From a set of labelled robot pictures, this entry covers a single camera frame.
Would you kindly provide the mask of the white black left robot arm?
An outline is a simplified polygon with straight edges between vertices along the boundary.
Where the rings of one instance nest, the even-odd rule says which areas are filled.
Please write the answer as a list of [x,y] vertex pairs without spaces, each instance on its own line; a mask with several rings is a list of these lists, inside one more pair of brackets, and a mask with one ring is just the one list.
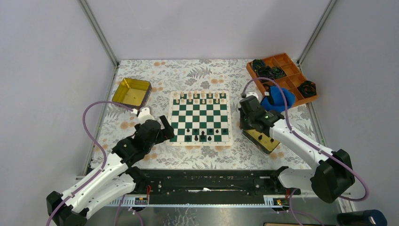
[[134,164],[154,145],[174,137],[166,116],[135,126],[133,136],[120,140],[100,165],[69,189],[53,191],[47,198],[48,223],[83,226],[97,211],[120,196],[145,190],[146,177]]

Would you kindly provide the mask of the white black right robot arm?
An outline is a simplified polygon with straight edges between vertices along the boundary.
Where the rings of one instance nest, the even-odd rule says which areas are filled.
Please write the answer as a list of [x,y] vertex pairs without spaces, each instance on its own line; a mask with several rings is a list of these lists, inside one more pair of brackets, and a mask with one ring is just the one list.
[[257,97],[240,100],[240,127],[254,129],[279,141],[302,160],[309,169],[279,168],[270,180],[270,188],[281,194],[288,188],[313,191],[322,201],[332,203],[355,183],[349,154],[333,151],[298,131],[281,113],[265,110]]

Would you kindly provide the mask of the green white chess board mat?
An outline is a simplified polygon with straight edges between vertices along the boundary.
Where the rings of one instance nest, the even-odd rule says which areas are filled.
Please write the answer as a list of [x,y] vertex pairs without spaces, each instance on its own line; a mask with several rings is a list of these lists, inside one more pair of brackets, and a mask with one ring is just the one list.
[[[172,91],[169,99],[168,122],[174,128],[175,137],[166,142],[169,146],[231,146],[233,129],[230,97],[227,90]],[[205,131],[205,140],[201,132]]]

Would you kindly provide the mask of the gold tin box right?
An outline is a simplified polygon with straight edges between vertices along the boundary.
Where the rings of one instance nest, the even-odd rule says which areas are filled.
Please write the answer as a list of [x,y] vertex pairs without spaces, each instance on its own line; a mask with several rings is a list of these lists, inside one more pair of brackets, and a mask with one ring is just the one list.
[[255,129],[242,130],[242,135],[251,141],[259,150],[270,155],[280,144],[278,140],[266,136]]

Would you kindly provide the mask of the gold tin lid left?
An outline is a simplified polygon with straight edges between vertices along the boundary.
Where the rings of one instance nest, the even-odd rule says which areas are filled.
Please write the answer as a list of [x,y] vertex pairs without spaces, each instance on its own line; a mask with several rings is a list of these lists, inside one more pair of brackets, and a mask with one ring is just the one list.
[[151,92],[152,85],[149,81],[123,78],[112,97],[112,101],[130,108],[140,109],[147,104]]

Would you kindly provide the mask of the orange compartment tray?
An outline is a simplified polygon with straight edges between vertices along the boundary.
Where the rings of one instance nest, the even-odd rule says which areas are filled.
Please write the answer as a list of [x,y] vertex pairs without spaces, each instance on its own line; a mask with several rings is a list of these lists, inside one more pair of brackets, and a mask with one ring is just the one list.
[[295,95],[293,107],[315,101],[319,97],[318,93],[310,95],[300,91],[300,86],[307,81],[307,79],[287,53],[280,53],[263,58],[262,63],[256,61],[255,64],[256,66],[265,65],[270,68],[277,67],[284,72],[283,76],[275,79],[275,81],[279,86],[289,90]]

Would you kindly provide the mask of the black hexagonal part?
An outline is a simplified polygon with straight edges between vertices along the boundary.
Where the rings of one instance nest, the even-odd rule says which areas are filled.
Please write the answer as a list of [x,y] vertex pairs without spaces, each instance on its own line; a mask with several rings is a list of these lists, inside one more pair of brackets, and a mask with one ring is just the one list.
[[317,95],[316,84],[312,81],[304,81],[297,89],[304,98]]

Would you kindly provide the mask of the dark cylinder bottle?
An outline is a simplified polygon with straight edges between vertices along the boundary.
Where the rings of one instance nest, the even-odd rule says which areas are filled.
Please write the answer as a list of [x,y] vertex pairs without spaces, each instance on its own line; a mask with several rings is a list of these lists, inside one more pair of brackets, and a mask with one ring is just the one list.
[[341,226],[387,226],[384,214],[379,210],[363,210],[339,213],[337,221]]

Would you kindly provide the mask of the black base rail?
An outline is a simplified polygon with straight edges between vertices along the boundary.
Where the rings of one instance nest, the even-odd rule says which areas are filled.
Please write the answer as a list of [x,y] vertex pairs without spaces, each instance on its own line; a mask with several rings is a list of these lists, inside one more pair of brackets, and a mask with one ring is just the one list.
[[127,204],[157,207],[284,206],[286,195],[311,191],[311,169],[127,170],[136,186]]

